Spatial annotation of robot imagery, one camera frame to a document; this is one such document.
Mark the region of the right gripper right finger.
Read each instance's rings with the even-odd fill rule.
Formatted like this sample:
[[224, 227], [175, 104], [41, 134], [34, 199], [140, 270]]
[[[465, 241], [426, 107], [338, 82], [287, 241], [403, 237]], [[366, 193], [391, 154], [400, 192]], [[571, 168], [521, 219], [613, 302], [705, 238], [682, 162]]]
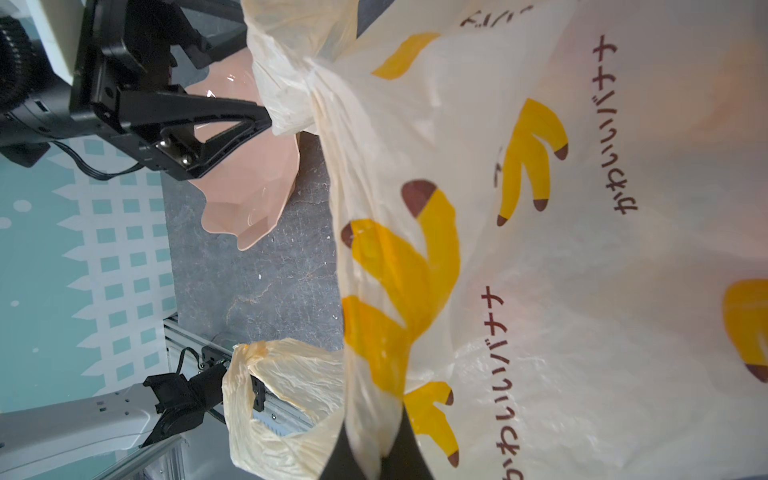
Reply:
[[421, 455], [406, 409], [402, 411], [400, 428], [388, 456], [381, 462], [380, 480], [432, 480], [433, 476]]

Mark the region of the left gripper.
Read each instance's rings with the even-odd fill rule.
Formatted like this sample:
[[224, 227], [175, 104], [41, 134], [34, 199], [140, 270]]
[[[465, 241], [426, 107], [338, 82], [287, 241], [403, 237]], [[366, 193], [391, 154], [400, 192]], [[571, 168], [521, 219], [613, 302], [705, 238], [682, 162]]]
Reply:
[[171, 81], [179, 46], [197, 68], [210, 43], [174, 1], [89, 1], [75, 26], [69, 79], [55, 71], [41, 40], [1, 17], [1, 154], [34, 166], [51, 146], [95, 135], [148, 168], [185, 181], [204, 177], [239, 147], [269, 130], [254, 102], [189, 95]]

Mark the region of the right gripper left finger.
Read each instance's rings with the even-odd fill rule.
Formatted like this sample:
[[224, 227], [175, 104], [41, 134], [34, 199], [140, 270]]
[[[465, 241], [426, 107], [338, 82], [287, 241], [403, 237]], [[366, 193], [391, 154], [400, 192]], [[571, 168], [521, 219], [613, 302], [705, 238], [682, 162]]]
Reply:
[[358, 480], [359, 466], [351, 450], [345, 424], [342, 424], [334, 449], [319, 477], [320, 480]]

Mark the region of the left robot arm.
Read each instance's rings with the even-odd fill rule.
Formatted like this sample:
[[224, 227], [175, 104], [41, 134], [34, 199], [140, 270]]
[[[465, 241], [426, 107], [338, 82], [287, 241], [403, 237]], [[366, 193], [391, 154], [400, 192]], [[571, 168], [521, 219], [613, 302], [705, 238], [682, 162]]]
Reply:
[[[172, 82], [179, 47], [198, 69], [246, 45], [246, 27], [206, 37], [195, 10], [239, 23], [223, 1], [86, 1], [53, 5], [72, 18], [71, 75], [54, 68], [41, 40], [11, 14], [1, 17], [1, 152], [23, 167], [51, 146], [95, 135], [135, 162], [179, 180], [197, 180], [271, 125], [251, 101], [187, 93]], [[199, 373], [153, 375], [126, 389], [1, 417], [1, 475], [25, 479], [113, 450], [146, 448], [198, 427], [222, 401], [223, 357]]]

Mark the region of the banana print plastic bag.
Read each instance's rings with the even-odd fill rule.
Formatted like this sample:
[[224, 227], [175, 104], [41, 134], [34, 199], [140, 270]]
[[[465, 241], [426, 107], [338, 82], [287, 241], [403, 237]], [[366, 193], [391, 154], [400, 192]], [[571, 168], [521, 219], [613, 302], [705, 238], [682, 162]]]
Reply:
[[362, 35], [244, 5], [281, 129], [319, 135], [343, 348], [238, 346], [232, 462], [379, 479], [767, 472], [767, 5], [396, 1]]

